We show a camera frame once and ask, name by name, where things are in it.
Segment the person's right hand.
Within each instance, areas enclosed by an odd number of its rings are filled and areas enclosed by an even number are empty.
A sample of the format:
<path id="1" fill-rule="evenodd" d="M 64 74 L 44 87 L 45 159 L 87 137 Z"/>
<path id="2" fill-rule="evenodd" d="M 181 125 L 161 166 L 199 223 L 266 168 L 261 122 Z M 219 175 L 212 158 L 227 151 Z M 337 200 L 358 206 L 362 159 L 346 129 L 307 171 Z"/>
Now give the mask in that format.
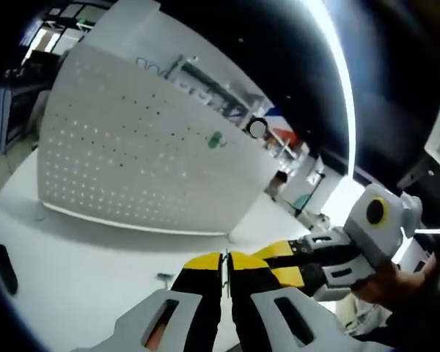
<path id="1" fill-rule="evenodd" d="M 352 284 L 351 292 L 368 304 L 377 304 L 395 312 L 424 288 L 431 287 L 439 274 L 440 235 L 435 240 L 433 253 L 420 271 L 409 273 L 391 260 L 386 260 L 373 274 Z"/>

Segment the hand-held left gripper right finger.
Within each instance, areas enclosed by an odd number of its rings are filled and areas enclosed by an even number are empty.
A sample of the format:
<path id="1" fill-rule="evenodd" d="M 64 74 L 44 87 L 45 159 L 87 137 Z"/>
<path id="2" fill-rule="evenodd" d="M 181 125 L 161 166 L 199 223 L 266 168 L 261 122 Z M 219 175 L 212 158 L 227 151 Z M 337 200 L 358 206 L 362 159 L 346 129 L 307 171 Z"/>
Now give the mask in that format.
<path id="1" fill-rule="evenodd" d="M 229 254 L 232 319 L 243 351 L 355 351 L 337 319 L 293 287 L 282 287 L 268 264 Z"/>

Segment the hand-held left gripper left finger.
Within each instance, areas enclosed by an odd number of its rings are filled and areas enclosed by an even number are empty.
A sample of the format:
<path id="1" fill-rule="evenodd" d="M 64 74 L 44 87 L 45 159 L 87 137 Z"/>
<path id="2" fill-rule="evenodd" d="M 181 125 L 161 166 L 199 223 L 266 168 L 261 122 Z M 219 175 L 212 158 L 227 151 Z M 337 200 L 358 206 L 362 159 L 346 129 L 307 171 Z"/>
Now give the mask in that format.
<path id="1" fill-rule="evenodd" d="M 212 351 L 221 320 L 219 252 L 189 260 L 172 287 L 146 297 L 116 320 L 113 334 L 78 351 Z"/>

